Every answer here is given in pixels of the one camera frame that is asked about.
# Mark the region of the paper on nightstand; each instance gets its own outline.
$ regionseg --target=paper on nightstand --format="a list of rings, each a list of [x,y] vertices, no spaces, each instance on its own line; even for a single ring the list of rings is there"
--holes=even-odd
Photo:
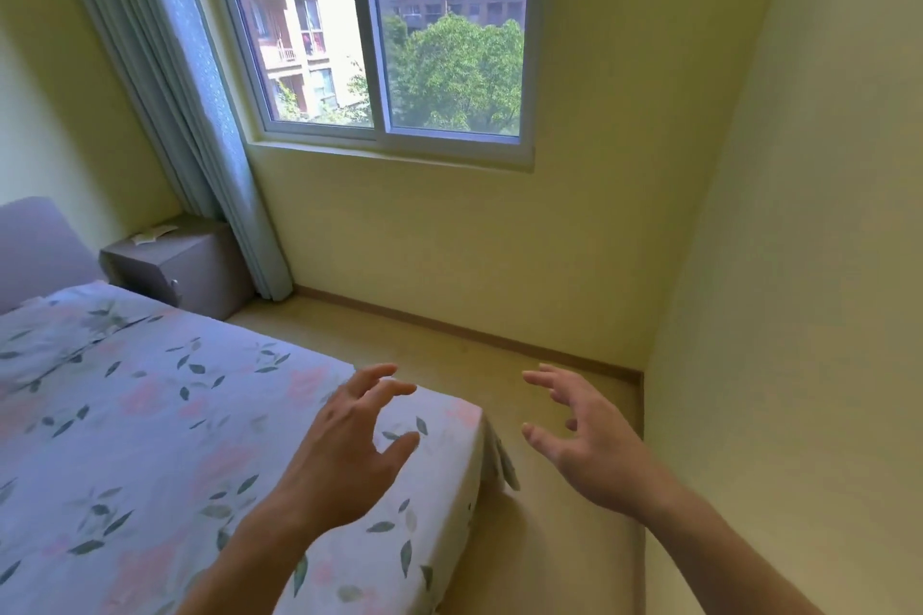
[[[147,231],[142,231],[140,234],[135,234],[135,236],[132,236],[131,242],[136,246],[140,246],[144,243],[153,243],[164,234],[169,234],[171,231],[176,231],[178,228],[179,226],[173,226],[172,224],[161,224]]]

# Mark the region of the person's left hand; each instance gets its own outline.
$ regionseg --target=person's left hand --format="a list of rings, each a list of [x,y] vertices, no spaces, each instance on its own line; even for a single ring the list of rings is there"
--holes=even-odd
[[[304,549],[332,528],[358,520],[384,495],[420,443],[420,434],[400,436],[384,453],[372,443],[378,412],[415,384],[382,379],[397,365],[364,368],[320,409],[279,484],[264,504],[280,511],[304,541]]]

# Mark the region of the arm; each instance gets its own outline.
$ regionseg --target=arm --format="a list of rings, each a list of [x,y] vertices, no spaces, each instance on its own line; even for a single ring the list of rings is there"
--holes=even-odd
[[[541,365],[525,381],[571,408],[562,440],[531,424],[529,445],[594,504],[630,516],[660,541],[707,615],[822,615],[703,498],[661,465],[618,409],[576,372]]]
[[[235,531],[176,615],[271,615],[311,543],[358,520],[394,483],[420,442],[407,433],[384,453],[372,444],[378,412],[416,387],[359,370],[317,413],[279,484]]]

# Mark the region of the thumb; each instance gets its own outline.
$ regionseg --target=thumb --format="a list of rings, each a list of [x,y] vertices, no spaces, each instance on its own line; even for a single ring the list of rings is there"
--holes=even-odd
[[[526,443],[547,457],[552,465],[555,467],[558,465],[565,441],[555,437],[544,428],[534,426],[532,423],[523,423],[523,437],[525,437]]]
[[[388,446],[385,452],[381,454],[384,458],[385,466],[392,476],[392,480],[398,476],[398,472],[407,463],[407,460],[410,459],[410,456],[418,445],[420,445],[420,433],[405,433]]]

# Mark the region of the headboard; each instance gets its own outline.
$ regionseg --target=headboard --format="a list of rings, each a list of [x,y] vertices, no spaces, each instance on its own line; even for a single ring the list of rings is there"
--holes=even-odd
[[[106,279],[47,197],[0,206],[0,314],[33,296]]]

